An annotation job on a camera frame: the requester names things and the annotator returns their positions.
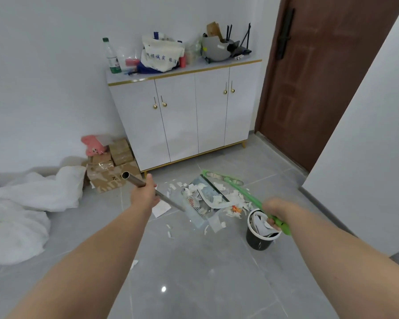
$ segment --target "forearm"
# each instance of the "forearm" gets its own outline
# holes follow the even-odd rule
[[[9,318],[106,318],[150,211],[131,206],[55,265]]]
[[[386,255],[296,207],[287,212],[305,263],[342,318],[399,318],[399,266]]]

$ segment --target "door frame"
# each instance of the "door frame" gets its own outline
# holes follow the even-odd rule
[[[273,85],[274,78],[275,78],[275,71],[276,71],[277,60],[276,60],[275,55],[276,55],[276,51],[277,51],[278,36],[281,31],[282,21],[284,19],[284,14],[286,12],[289,2],[290,2],[290,0],[281,0],[280,1],[274,36],[272,38],[271,51],[269,53],[268,65],[266,67],[265,79],[263,81],[262,94],[260,96],[259,108],[257,110],[256,123],[254,124],[254,133],[259,131],[259,129],[263,123],[263,118],[264,118],[265,111],[267,108],[267,102],[270,97],[272,85]]]

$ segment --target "gray tile floor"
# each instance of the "gray tile floor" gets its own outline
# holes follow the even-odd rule
[[[243,179],[259,199],[279,196],[319,213],[297,187],[305,176],[255,135],[237,145],[151,173],[162,192],[169,182],[191,182],[201,169]],[[87,189],[79,208],[50,214],[45,251],[26,262],[0,266],[0,318],[64,255],[130,205],[131,184],[97,194]],[[245,241],[246,218],[220,216],[227,228],[204,236],[185,214],[151,216],[136,259],[109,318],[336,318],[291,237],[266,251]],[[174,239],[167,237],[169,224]]]

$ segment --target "gold cabinet handle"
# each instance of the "gold cabinet handle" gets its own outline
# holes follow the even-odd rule
[[[161,103],[164,107],[167,107],[167,103],[164,103],[164,101],[162,100],[162,95],[161,95]]]

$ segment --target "plush toy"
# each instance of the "plush toy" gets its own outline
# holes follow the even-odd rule
[[[86,135],[81,138],[81,142],[87,145],[86,155],[94,156],[105,153],[105,147],[99,142],[94,135]]]

